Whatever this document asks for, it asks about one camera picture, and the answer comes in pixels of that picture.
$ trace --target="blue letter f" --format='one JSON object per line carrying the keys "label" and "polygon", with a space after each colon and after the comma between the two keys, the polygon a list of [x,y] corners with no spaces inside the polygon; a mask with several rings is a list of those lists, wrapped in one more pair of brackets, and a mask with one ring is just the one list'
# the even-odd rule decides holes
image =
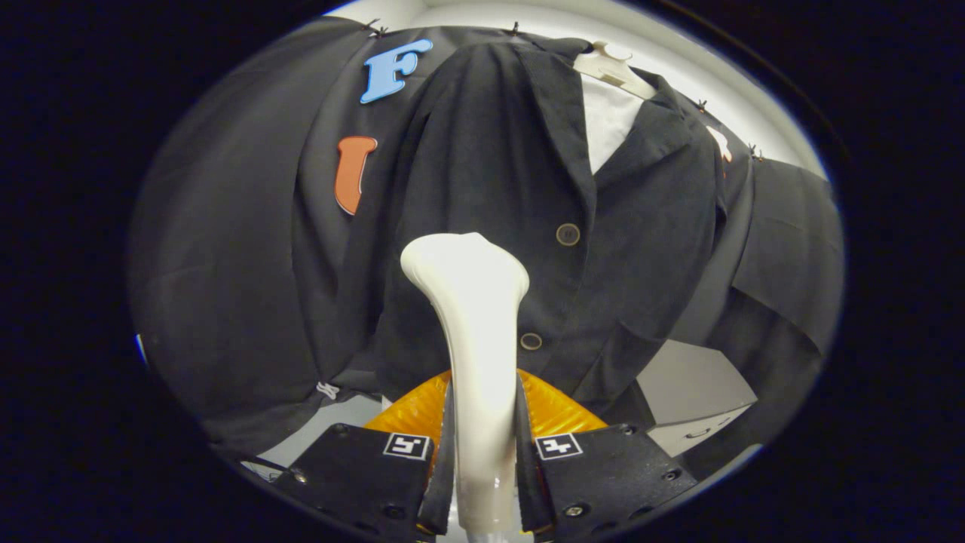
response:
{"label": "blue letter f", "polygon": [[418,40],[384,53],[377,54],[365,61],[369,67],[369,90],[362,95],[362,103],[369,103],[397,93],[405,86],[404,81],[396,81],[396,72],[409,75],[416,69],[419,58],[416,51],[425,53],[432,49],[429,40]]}

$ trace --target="orange letter i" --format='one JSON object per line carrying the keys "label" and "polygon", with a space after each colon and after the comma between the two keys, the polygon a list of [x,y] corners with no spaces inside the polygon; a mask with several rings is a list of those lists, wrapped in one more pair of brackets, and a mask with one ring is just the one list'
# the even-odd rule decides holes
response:
{"label": "orange letter i", "polygon": [[364,136],[349,136],[339,142],[339,168],[335,172],[335,200],[348,214],[355,214],[362,197],[362,170],[378,142]]}

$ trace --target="black background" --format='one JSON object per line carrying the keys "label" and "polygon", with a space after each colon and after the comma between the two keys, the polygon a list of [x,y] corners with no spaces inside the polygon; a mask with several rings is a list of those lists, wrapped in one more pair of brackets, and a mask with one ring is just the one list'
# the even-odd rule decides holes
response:
{"label": "black background", "polygon": [[[805,410],[738,477],[648,526],[648,541],[965,532],[951,454],[961,434],[953,372],[962,349],[951,334],[961,290],[951,285],[962,276],[955,219],[965,182],[950,169],[965,50],[952,29],[963,13],[953,3],[859,4],[650,4],[783,89],[822,134],[850,270],[839,341]],[[11,489],[0,539],[336,538],[207,452],[140,365],[123,280],[130,208],[173,123],[229,69],[336,4],[43,5],[2,17],[3,186],[12,189],[3,360],[14,371],[0,389]],[[706,21],[744,45],[722,42]]]}

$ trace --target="jacket lapel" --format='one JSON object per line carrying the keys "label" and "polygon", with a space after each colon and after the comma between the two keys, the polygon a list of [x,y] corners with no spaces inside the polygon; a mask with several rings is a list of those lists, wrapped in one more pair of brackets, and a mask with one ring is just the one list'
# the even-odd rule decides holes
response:
{"label": "jacket lapel", "polygon": [[530,79],[549,138],[581,195],[587,227],[592,228],[599,189],[642,175],[653,164],[686,146],[693,139],[693,132],[680,109],[676,91],[667,81],[654,73],[633,69],[657,94],[644,101],[626,139],[594,176],[587,145],[583,83],[580,73],[573,69],[576,56],[590,43],[567,38],[533,41],[533,45],[537,49],[517,49],[520,63]]}
{"label": "jacket lapel", "polygon": [[[588,45],[582,40],[551,42],[569,42],[569,48],[575,50],[574,57]],[[572,61],[567,62],[566,57],[522,48],[517,49],[517,54],[530,79],[539,113],[546,125],[546,133],[579,191],[586,217],[586,230],[592,231],[596,212],[596,186],[590,169],[580,75],[573,69]]]}

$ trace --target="orange fabric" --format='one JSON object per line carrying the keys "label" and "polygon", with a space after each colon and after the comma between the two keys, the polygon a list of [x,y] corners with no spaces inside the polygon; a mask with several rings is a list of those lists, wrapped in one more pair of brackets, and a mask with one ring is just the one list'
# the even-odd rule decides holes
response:
{"label": "orange fabric", "polygon": [[[517,369],[523,381],[530,411],[533,436],[552,436],[567,432],[589,432],[607,425],[572,398],[535,375]],[[416,386],[365,425],[370,430],[429,436],[439,447],[446,387],[452,371],[441,373]],[[432,452],[435,462],[435,451]]]}

